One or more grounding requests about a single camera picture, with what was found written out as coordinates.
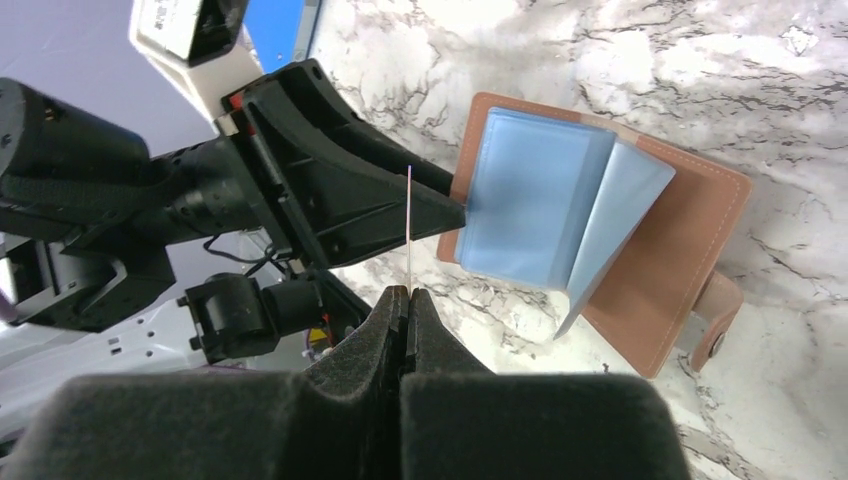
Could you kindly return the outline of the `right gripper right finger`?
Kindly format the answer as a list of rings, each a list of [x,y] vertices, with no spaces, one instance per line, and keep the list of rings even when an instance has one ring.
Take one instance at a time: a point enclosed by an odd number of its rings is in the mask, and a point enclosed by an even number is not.
[[[686,479],[669,409],[621,374],[489,371],[444,327],[430,294],[409,302],[416,368],[400,387],[404,479]]]

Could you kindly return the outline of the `credit card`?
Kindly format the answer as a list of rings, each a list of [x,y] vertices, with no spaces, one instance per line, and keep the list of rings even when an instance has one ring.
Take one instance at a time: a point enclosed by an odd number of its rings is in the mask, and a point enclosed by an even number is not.
[[[405,201],[405,249],[406,249],[406,287],[411,298],[413,288],[412,273],[412,165],[407,165],[406,170],[406,201]]]

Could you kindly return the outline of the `brown leather card holder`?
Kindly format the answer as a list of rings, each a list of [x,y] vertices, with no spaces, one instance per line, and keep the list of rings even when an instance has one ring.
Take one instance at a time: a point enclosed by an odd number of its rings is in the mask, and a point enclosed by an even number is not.
[[[647,378],[697,314],[701,371],[743,302],[716,263],[751,192],[748,176],[615,121],[481,92],[450,187],[466,224],[437,256],[564,292],[558,334],[584,317]]]

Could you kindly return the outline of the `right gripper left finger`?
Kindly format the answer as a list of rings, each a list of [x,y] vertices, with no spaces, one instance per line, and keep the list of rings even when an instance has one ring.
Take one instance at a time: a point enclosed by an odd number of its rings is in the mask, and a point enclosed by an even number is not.
[[[5,479],[396,479],[405,290],[301,372],[89,375],[60,387]]]

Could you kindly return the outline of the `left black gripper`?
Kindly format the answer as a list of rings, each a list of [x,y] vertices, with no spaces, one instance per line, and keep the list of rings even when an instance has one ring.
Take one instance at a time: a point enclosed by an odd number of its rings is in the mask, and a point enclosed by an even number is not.
[[[225,108],[236,132],[153,158],[169,180],[152,204],[154,245],[262,229],[271,258],[353,265],[405,243],[408,167],[412,239],[464,226],[449,197],[453,175],[368,123],[317,60],[265,74],[241,94],[242,107]]]

